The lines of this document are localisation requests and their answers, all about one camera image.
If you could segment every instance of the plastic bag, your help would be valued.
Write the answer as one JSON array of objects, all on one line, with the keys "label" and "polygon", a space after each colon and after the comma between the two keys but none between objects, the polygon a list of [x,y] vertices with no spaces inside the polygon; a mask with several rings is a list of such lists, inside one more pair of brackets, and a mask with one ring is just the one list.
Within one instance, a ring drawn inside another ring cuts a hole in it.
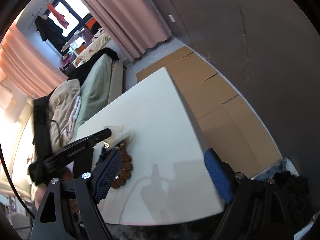
[{"label": "plastic bag", "polygon": [[109,128],[112,132],[111,137],[104,140],[105,143],[109,144],[109,149],[115,147],[119,142],[128,138],[131,133],[130,131],[122,126],[106,126],[105,128]]}]

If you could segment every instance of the small table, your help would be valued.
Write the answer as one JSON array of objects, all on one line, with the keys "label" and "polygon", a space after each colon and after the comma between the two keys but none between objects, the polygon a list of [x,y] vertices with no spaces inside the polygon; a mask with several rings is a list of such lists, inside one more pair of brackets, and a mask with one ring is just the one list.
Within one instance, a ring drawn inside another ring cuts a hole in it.
[{"label": "small table", "polygon": [[[223,212],[204,165],[207,143],[164,67],[84,123],[77,139],[107,125],[124,125],[134,136],[126,144],[131,179],[98,204],[106,223],[165,225]],[[94,149],[92,169],[102,145]]]}]

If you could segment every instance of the hanging red cloth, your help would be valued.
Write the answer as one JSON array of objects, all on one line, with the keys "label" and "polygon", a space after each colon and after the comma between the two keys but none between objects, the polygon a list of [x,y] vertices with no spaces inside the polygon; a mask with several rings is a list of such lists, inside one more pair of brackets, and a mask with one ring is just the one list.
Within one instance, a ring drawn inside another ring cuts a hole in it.
[{"label": "hanging red cloth", "polygon": [[47,4],[47,7],[50,12],[57,18],[58,22],[61,24],[62,27],[65,29],[68,27],[69,23],[64,19],[64,15],[57,12],[57,10],[53,7],[51,3]]}]

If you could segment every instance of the screw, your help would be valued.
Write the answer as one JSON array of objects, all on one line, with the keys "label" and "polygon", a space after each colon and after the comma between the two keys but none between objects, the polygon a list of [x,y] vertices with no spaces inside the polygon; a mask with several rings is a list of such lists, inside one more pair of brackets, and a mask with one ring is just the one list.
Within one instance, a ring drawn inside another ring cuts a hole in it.
[{"label": "screw", "polygon": [[58,183],[59,179],[58,178],[53,178],[50,182],[51,184],[56,184]]},{"label": "screw", "polygon": [[85,172],[84,174],[82,174],[81,176],[83,179],[88,179],[91,177],[91,173],[90,172]]},{"label": "screw", "polygon": [[273,178],[267,178],[267,182],[269,184],[275,184],[276,183],[276,181]]},{"label": "screw", "polygon": [[235,174],[235,177],[236,177],[237,179],[243,179],[243,178],[244,178],[244,174],[241,173],[241,172],[237,172],[237,173]]}]

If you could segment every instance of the blue textured pad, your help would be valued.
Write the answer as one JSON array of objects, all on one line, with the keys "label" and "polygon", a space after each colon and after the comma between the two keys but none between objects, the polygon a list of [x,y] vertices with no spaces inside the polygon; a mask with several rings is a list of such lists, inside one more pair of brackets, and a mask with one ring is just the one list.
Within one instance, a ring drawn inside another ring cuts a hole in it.
[{"label": "blue textured pad", "polygon": [[101,175],[99,181],[97,182],[96,192],[93,196],[96,203],[99,203],[100,200],[105,199],[111,183],[115,180],[115,177],[120,170],[121,165],[121,153],[117,151],[115,156],[112,158],[112,161],[105,169],[104,173]]},{"label": "blue textured pad", "polygon": [[229,204],[233,200],[230,181],[210,150],[204,153],[204,164],[220,197]]}]

